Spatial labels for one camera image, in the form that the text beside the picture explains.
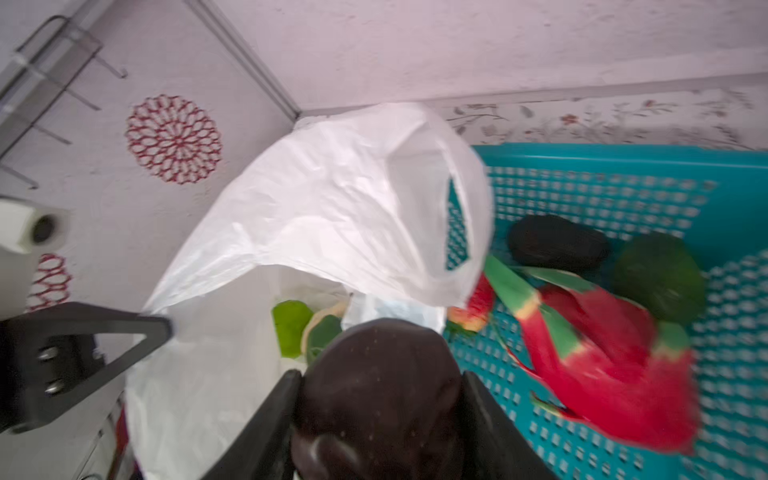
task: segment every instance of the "green fruit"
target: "green fruit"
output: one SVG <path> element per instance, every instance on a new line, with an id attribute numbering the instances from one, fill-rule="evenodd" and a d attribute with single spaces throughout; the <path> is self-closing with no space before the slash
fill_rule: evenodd
<path id="1" fill-rule="evenodd" d="M 677 237 L 653 232 L 633 238 L 614 267 L 614 293 L 638 302 L 662 322 L 687 325 L 707 306 L 707 285 Z"/>
<path id="2" fill-rule="evenodd" d="M 326 315 L 315 328 L 310 331 L 306 340 L 306 362 L 312 365 L 317 356 L 337 335 L 341 333 L 341 319 L 338 316 Z"/>
<path id="3" fill-rule="evenodd" d="M 280 355 L 295 359 L 301 355 L 301 334 L 312 318 L 312 310 L 298 300 L 278 303 L 272 309 Z"/>

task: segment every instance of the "red dragon fruit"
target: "red dragon fruit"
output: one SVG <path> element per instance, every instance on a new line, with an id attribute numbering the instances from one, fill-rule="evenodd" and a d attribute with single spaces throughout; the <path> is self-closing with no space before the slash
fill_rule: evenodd
<path id="1" fill-rule="evenodd" d="M 565 407 L 535 405 L 620 442 L 688 453 L 699 426 L 692 352 L 685 331 L 577 275 L 523 268 L 533 288 L 494 257 L 485 275 L 520 322 L 532 368 L 510 357 Z"/>
<path id="2" fill-rule="evenodd" d="M 457 306 L 448 308 L 449 324 L 446 328 L 450 331 L 468 334 L 479 332 L 488 324 L 494 300 L 496 300 L 496 295 L 493 293 L 493 287 L 485 275 L 481 273 L 475 292 L 469 298 L 467 308 L 461 309 Z"/>

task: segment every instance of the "basket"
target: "basket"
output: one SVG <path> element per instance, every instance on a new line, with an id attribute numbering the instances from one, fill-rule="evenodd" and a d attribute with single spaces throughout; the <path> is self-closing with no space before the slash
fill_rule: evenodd
<path id="1" fill-rule="evenodd" d="M 530 391 L 555 399 L 512 364 L 490 329 L 451 339 L 462 371 L 478 374 L 561 478 L 768 480 L 768 222 L 761 220 L 768 215 L 768 154 L 583 144 L 476 150 L 495 192 L 491 251 L 508 263 L 506 234 L 527 214 L 557 214 L 601 230 L 614 252 L 652 230 L 685 239 L 709 279 L 707 312 L 688 331 L 701 404 L 695 456 L 627 447 L 534 408 Z M 466 258 L 453 193 L 449 226 L 452 269 Z M 591 280 L 604 284 L 603 275 Z M 530 365 L 518 322 L 501 303 L 494 317 L 503 340 Z"/>

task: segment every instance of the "white wall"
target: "white wall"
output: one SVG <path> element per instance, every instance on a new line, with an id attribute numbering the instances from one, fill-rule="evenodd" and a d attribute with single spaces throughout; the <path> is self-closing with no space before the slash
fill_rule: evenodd
<path id="1" fill-rule="evenodd" d="M 210 0 L 303 110 L 768 71 L 766 0 Z"/>
<path id="2" fill-rule="evenodd" d="M 292 122 L 181 0 L 117 0 L 93 32 L 128 78 L 89 65 L 73 88 L 102 111 L 62 97 L 42 124 L 73 144 L 28 133 L 3 162 L 41 186 L 27 190 L 0 172 L 0 193 L 71 211 L 72 232 L 58 253 L 73 276 L 72 300 L 138 311 L 219 191 Z M 221 133 L 223 160 L 197 184 L 152 177 L 128 152 L 132 106 L 163 93 L 194 101 Z M 118 382 L 42 429 L 0 435 L 0 476 L 71 478 L 120 389 Z"/>

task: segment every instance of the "red floral wall decal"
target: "red floral wall decal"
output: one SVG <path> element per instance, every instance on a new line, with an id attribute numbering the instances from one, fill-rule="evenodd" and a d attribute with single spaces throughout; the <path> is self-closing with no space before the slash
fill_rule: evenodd
<path id="1" fill-rule="evenodd" d="M 197 183 L 221 160 L 221 134 L 205 110 L 182 97 L 147 98 L 128 117 L 128 150 L 166 182 Z"/>
<path id="2" fill-rule="evenodd" d="M 64 257 L 55 253 L 40 256 L 38 270 L 32 277 L 27 297 L 27 312 L 48 308 L 69 300 L 69 282 L 72 275 L 65 268 Z"/>

